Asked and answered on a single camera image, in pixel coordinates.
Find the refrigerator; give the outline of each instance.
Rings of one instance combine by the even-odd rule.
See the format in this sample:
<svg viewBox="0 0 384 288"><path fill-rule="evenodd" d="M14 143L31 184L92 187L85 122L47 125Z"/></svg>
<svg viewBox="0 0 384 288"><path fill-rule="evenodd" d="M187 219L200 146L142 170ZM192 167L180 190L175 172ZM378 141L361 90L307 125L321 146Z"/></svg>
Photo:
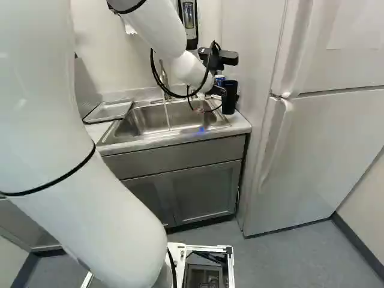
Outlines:
<svg viewBox="0 0 384 288"><path fill-rule="evenodd" d="M384 144L384 3L239 1L238 17L230 6L224 31L236 35L223 44L241 50L230 74L254 126L240 228L251 236L327 219Z"/></svg>

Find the can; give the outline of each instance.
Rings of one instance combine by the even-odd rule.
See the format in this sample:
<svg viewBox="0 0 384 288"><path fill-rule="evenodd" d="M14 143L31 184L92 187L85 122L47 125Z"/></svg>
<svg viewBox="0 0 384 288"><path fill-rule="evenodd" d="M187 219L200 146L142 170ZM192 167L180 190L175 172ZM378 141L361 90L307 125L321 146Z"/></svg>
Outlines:
<svg viewBox="0 0 384 288"><path fill-rule="evenodd" d="M226 80L224 75L215 75L215 85L223 87L223 82Z"/></svg>

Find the black cable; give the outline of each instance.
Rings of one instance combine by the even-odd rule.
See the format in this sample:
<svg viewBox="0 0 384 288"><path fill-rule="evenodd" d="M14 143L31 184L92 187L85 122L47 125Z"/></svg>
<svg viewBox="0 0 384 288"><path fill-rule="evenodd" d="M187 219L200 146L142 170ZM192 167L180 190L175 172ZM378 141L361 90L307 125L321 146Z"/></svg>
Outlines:
<svg viewBox="0 0 384 288"><path fill-rule="evenodd" d="M187 86L187 95L189 94L189 89L190 89L190 87ZM191 104L191 100L190 100L189 96L187 97L187 100L188 100L188 105L190 106L191 110L192 110L192 111L195 111L195 109L193 109L193 106L192 106L192 104ZM214 109L212 109L212 110L204 110L204 113L213 112L213 111L219 109L222 105L223 105L223 102L221 102L221 104L220 104L219 106L217 106L216 108L214 108Z"/></svg>
<svg viewBox="0 0 384 288"><path fill-rule="evenodd" d="M169 261L170 261L170 268L172 270L173 288L178 288L178 279L177 279L177 275L176 275L176 266L175 266L175 263L173 262L173 257L172 257L172 254L169 251L169 248L167 248L167 251L168 251L168 257L169 257Z"/></svg>
<svg viewBox="0 0 384 288"><path fill-rule="evenodd" d="M202 80L202 82L201 82L201 85L195 90L195 91L193 91L190 95L179 95L179 94L176 94L176 93L174 93L174 92L172 92L172 91L170 91L166 86L165 86L165 84L163 83L163 82L161 82L161 80L160 80L160 77L159 77L159 75L158 75L158 73L157 73L157 70L156 70L156 66L155 66L155 61L154 61L154 50L151 48L151 55L150 55L150 57L151 57L151 70L152 70L152 74L153 74L153 76L154 76L154 78L155 78L155 81L156 81L156 83L157 83L157 85L165 92L165 93L167 93L167 94L169 94L170 96L172 96L172 97L175 97L175 98L188 98L188 97L191 97L191 96L195 96L197 93L199 93L200 92L200 90L203 88L203 86L204 86L204 84L205 84L205 82L206 82L206 80L207 80L207 78L208 78L208 74L209 74L209 62L210 62L210 60L211 60L211 55L212 55L212 50L213 50L213 47L214 46L220 46L220 45L218 45L217 43L216 43L216 41L214 40L214 41L212 41L212 43L211 43L211 45L210 45L210 53L209 53L209 55L208 55L208 61L207 61L207 65L206 65L206 69L205 69L205 74L204 74L204 78L203 78L203 80Z"/></svg>

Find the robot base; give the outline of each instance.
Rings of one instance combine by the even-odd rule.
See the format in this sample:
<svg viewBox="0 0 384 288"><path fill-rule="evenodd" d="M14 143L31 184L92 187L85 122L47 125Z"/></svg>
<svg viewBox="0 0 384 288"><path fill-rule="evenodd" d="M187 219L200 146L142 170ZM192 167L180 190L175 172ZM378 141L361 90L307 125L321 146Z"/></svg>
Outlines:
<svg viewBox="0 0 384 288"><path fill-rule="evenodd" d="M168 243L176 266L177 287L235 288L232 246L199 246ZM166 258L170 270L170 260ZM88 272L81 288L92 288L94 276Z"/></svg>

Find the refrigerator door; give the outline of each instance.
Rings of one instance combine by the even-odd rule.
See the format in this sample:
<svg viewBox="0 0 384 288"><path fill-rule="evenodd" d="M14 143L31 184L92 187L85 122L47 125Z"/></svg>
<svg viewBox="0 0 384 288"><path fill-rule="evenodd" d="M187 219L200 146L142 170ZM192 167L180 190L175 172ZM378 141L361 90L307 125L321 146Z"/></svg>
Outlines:
<svg viewBox="0 0 384 288"><path fill-rule="evenodd" d="M272 93L384 85L384 1L287 0Z"/></svg>
<svg viewBox="0 0 384 288"><path fill-rule="evenodd" d="M323 1L303 92L384 85L384 1Z"/></svg>
<svg viewBox="0 0 384 288"><path fill-rule="evenodd" d="M271 90L296 97L304 85L323 24L323 0L287 0Z"/></svg>
<svg viewBox="0 0 384 288"><path fill-rule="evenodd" d="M289 125L266 123L269 139L260 145L261 176L248 200L245 236L328 218L384 144L384 89L318 93L291 104Z"/></svg>

